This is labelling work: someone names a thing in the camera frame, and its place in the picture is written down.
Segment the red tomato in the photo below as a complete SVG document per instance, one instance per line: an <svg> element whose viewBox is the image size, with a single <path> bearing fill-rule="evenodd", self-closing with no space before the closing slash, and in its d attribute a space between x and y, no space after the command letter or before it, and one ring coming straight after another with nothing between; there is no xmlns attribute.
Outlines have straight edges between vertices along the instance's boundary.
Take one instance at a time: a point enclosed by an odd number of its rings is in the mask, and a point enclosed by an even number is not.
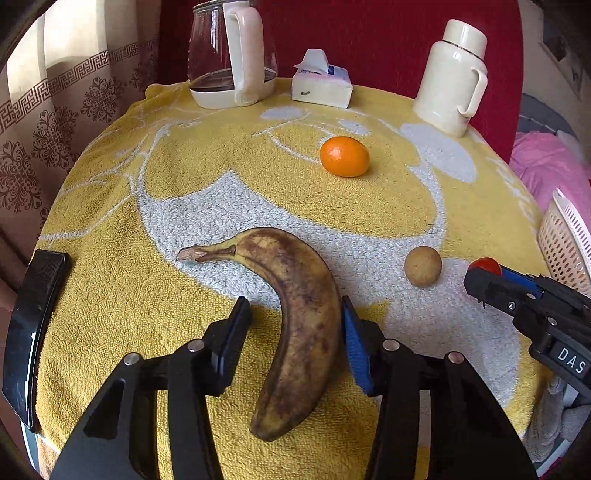
<svg viewBox="0 0 591 480"><path fill-rule="evenodd" d="M468 270L471 271L474 269L485 270L497 276L501 276L503 274L500 264L495 259L490 257L482 257L473 261L469 265Z"/></svg>

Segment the overripe brown banana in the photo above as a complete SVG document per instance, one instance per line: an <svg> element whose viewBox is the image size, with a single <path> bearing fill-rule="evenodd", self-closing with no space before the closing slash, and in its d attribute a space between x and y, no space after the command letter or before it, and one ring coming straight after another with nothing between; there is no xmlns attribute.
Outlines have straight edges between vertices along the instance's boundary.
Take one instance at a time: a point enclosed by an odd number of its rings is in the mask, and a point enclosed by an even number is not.
<svg viewBox="0 0 591 480"><path fill-rule="evenodd" d="M280 299L279 344L250 422L264 442L279 439L315 410L341 344L341 297L325 260L297 236L260 227L217 244L179 250L180 261L232 260L273 288Z"/></svg>

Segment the orange mandarin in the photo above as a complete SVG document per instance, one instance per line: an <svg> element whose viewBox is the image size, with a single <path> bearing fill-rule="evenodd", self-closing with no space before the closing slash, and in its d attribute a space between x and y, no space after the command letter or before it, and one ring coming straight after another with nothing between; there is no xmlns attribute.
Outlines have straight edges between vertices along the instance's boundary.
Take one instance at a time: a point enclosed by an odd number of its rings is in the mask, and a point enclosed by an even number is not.
<svg viewBox="0 0 591 480"><path fill-rule="evenodd" d="M335 136L322 143L320 160L325 170L344 178L360 177L370 168L367 147L348 136Z"/></svg>

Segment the white plastic basket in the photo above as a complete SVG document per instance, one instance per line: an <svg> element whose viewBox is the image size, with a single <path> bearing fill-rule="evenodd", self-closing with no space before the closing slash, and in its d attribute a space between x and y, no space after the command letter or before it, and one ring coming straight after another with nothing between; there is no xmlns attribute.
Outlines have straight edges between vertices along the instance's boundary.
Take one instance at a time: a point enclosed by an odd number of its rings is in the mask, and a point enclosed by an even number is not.
<svg viewBox="0 0 591 480"><path fill-rule="evenodd" d="M552 278L589 297L590 232L574 204L556 188L537 234Z"/></svg>

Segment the yellow white towel cloth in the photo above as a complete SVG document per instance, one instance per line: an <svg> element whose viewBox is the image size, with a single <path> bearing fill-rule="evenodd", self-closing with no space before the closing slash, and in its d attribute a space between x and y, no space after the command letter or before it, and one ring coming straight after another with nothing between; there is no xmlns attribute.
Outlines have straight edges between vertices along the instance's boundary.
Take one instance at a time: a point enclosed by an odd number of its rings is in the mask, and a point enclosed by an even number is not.
<svg viewBox="0 0 591 480"><path fill-rule="evenodd" d="M320 149L335 136L367 147L366 174L325 170ZM208 402L224 476L363 478L378 406L345 361L301 425L270 443L249 431L279 340L279 300L242 265L176 255L254 227L311 245L339 292L388 336L421 354L464 353L524 433L546 370L511 319L470 297L463 280L481 257L544 273L540 220L532 196L477 131L444 135L418 119L408 98L358 87L348 109L335 109L294 102L280 81L263 102L207 111L183 84L150 86L77 160L40 236L41 248L72 260L38 368L42 440L63 447L125 354L169 354L243 296L253 317L235 380ZM405 274L419 246L443 262L428 287Z"/></svg>

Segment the small brown longan fruit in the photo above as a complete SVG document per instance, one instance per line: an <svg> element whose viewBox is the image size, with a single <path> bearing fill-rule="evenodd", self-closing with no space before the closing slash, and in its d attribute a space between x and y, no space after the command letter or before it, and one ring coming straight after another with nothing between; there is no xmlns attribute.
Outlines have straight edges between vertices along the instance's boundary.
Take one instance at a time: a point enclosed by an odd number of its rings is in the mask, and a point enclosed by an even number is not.
<svg viewBox="0 0 591 480"><path fill-rule="evenodd" d="M439 279L443 262L439 252L429 246L419 246L405 258L405 274L415 286L428 287Z"/></svg>

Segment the pink duvet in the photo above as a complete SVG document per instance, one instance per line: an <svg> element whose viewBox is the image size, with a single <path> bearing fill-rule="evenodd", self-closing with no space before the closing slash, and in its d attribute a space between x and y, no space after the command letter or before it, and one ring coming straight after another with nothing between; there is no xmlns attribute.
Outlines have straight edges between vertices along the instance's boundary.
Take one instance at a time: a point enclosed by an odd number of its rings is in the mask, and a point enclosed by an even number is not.
<svg viewBox="0 0 591 480"><path fill-rule="evenodd" d="M516 134L510 168L546 212L560 189L590 225L590 166L579 163L556 135L538 131Z"/></svg>

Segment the black smartphone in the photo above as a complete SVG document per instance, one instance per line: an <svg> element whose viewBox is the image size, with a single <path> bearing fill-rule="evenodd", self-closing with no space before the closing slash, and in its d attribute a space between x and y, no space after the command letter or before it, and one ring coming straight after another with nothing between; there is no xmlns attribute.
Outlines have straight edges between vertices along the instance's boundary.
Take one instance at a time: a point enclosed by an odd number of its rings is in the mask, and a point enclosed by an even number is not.
<svg viewBox="0 0 591 480"><path fill-rule="evenodd" d="M2 393L33 433L40 430L35 408L40 354L69 265L70 256L66 253L36 250L18 290L8 326Z"/></svg>

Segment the grey bed headboard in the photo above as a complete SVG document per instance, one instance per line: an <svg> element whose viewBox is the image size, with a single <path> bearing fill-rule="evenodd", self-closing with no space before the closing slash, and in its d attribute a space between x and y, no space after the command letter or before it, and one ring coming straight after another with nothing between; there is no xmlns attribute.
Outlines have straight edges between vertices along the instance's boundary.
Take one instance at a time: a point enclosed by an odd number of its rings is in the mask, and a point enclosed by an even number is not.
<svg viewBox="0 0 591 480"><path fill-rule="evenodd" d="M575 131L562 115L527 93L522 94L517 131L536 131L554 135L558 131L563 131L577 139Z"/></svg>

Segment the cream thermos flask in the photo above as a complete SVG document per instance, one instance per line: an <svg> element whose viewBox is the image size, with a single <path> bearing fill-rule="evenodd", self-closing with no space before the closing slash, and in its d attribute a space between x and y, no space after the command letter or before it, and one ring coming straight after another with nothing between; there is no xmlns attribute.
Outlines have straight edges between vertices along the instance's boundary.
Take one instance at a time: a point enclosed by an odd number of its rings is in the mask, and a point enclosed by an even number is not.
<svg viewBox="0 0 591 480"><path fill-rule="evenodd" d="M429 53L413 110L454 137L466 133L488 86L484 63L487 37L460 20L447 22L443 38Z"/></svg>

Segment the red curtain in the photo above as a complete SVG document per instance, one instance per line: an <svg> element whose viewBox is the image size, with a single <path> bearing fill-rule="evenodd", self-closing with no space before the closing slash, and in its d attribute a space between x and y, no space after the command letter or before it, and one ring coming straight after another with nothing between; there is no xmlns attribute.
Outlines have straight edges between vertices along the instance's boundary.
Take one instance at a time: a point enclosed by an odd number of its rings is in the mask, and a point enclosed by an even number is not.
<svg viewBox="0 0 591 480"><path fill-rule="evenodd" d="M280 75L290 77L308 48L349 71L356 85L416 96L432 45L451 19L487 37L488 87L470 124L504 160L517 131L523 85L523 37L515 1L259 1Z"/></svg>

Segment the tissue pack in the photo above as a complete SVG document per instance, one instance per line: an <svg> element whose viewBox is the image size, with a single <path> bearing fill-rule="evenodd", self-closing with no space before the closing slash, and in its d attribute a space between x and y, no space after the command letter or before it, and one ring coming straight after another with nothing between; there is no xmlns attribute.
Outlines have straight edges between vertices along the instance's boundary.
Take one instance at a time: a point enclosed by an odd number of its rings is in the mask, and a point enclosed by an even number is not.
<svg viewBox="0 0 591 480"><path fill-rule="evenodd" d="M346 109L353 94L349 72L329 64L322 49L308 49L291 79L291 99Z"/></svg>

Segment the patterned beige curtain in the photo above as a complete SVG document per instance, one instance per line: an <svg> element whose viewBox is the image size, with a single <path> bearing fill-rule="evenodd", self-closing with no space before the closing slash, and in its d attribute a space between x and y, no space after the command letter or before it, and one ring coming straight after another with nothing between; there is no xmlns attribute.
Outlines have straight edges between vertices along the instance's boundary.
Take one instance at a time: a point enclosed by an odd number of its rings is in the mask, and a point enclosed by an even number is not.
<svg viewBox="0 0 591 480"><path fill-rule="evenodd" d="M158 1L57 1L1 72L1 277L19 281L87 145L155 80Z"/></svg>

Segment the framed wall picture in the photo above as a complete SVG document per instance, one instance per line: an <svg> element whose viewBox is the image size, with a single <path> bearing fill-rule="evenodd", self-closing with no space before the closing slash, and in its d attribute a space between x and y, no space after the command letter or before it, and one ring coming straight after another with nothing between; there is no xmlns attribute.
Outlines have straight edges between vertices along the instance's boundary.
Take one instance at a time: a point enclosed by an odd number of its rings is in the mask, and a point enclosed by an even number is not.
<svg viewBox="0 0 591 480"><path fill-rule="evenodd" d="M542 33L539 44L556 65L576 97L580 99L585 69L561 30L546 13L543 14L542 18Z"/></svg>

